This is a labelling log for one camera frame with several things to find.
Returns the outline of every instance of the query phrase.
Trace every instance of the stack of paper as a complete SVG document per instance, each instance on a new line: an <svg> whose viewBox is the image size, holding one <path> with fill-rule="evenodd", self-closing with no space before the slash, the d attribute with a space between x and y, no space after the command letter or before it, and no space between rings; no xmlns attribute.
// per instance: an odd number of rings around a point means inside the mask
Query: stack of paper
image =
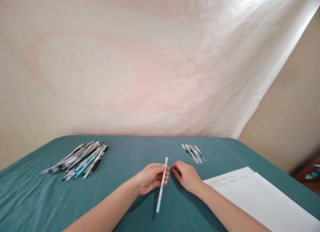
<svg viewBox="0 0 320 232"><path fill-rule="evenodd" d="M249 167L204 182L273 232L319 232L320 221Z"/></svg>

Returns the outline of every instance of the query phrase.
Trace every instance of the teal tablecloth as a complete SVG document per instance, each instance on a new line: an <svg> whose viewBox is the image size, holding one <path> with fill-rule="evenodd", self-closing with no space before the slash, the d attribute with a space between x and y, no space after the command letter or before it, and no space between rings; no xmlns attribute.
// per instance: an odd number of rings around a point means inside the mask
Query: teal tablecloth
<svg viewBox="0 0 320 232"><path fill-rule="evenodd" d="M61 181L63 173L40 175L81 143L110 148L87 179ZM181 144L197 145L207 159L196 165ZM201 179L249 166L320 220L320 197L229 138L66 136L42 146L0 171L0 231L62 231L149 163L193 165ZM225 231L209 208L183 189L171 173L156 214L159 189L140 196L115 231Z"/></svg>

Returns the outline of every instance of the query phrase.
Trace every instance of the forearm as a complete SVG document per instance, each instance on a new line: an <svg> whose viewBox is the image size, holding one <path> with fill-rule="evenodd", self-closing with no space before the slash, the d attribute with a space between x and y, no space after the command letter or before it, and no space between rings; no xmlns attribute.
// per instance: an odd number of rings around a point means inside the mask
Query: forearm
<svg viewBox="0 0 320 232"><path fill-rule="evenodd" d="M196 196L211 209L228 232L270 231L259 221L205 183L201 184Z"/></svg>
<svg viewBox="0 0 320 232"><path fill-rule="evenodd" d="M139 195L135 177L129 179L97 206L70 225L65 232L112 231Z"/></svg>

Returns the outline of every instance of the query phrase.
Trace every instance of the small pile of pens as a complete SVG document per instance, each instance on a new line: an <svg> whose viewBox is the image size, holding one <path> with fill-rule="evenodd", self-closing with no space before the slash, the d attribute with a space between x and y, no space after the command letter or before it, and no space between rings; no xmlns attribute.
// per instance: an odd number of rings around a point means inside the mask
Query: small pile of pens
<svg viewBox="0 0 320 232"><path fill-rule="evenodd" d="M181 145L182 148L191 155L191 157L193 158L194 162L196 162L196 164L202 164L203 161L201 160L201 158L205 161L206 159L202 156L201 151L199 150L199 148L195 145Z"/></svg>
<svg viewBox="0 0 320 232"><path fill-rule="evenodd" d="M98 167L102 156L106 153L109 145L104 142L94 140L88 144L81 144L75 148L63 160L59 161L55 166L44 170L41 174L58 173L65 170L62 181L68 181L72 177L77 178L84 175L84 179Z"/></svg>

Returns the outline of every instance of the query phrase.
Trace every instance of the person's right hand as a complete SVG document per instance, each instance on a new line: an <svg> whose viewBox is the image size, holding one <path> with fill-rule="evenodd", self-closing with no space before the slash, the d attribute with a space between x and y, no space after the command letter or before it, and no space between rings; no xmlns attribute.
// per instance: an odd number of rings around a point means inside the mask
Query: person's right hand
<svg viewBox="0 0 320 232"><path fill-rule="evenodd" d="M200 179L196 169L180 160L173 163L171 168L179 183L190 193L197 194L203 181Z"/></svg>

